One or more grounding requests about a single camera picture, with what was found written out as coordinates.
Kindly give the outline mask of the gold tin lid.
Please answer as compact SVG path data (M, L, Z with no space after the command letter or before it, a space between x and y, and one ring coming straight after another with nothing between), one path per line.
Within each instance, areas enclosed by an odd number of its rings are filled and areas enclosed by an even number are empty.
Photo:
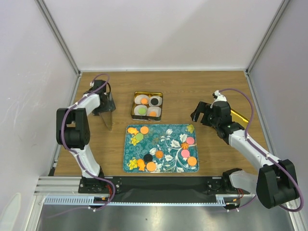
M249 119L240 114L237 111L234 111L229 108L221 109L216 108L213 109L215 115L215 124L213 127L226 127L234 123L240 124L242 127L246 127L248 125Z

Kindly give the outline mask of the green sandwich cookie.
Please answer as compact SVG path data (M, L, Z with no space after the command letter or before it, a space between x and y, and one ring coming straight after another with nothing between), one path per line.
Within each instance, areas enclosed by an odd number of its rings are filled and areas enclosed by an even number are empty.
M140 107L140 108L138 109L138 113L139 113L140 115L145 115L145 114L147 113L147 109L144 108L144 107Z

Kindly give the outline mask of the gold cookie tin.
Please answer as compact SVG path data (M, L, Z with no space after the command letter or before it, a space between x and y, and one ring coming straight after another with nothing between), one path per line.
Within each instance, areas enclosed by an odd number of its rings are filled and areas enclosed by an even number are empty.
M161 116L160 117L149 117L147 115L141 116L141 115L134 115L134 108L137 106L137 104L134 102L134 99L137 95L140 94L145 94L147 95L149 98L152 96L160 96L163 99L163 93L161 92L148 92L148 91L136 91L134 92L134 97L133 97L133 102L132 102L132 108L131 108L131 118L133 120L138 120L138 121L154 121L154 122L160 122L161 121L161 117L162 117L162 108L163 108L163 100L162 100L162 104L159 106L161 108Z

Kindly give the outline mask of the small orange round cookie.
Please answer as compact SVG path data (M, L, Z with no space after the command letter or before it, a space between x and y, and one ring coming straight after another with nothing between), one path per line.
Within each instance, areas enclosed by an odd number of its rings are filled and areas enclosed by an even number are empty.
M149 116L151 116L151 117L156 117L156 116L157 116L157 114L156 114L156 112L155 112L155 111L151 111L151 112L149 113Z

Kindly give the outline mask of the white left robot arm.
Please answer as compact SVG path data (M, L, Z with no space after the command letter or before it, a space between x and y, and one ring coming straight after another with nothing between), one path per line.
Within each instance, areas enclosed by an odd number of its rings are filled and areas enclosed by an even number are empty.
M90 148L90 125L88 116L102 118L109 130L112 129L112 112L116 109L111 86L105 80L93 80L90 89L81 99L67 108L56 111L56 140L77 161L82 177L90 179L89 187L96 193L106 187L101 166L96 162Z

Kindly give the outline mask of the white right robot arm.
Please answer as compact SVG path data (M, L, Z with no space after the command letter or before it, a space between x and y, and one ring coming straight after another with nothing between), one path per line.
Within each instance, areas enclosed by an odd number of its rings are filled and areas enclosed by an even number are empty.
M228 102L199 102L191 113L192 121L196 122L200 115L203 125L213 128L218 137L239 151L258 170L257 176L243 170L230 170L229 176L221 182L224 192L243 189L255 194L268 209L302 198L294 164L288 159L280 160L255 142L246 128L233 120Z

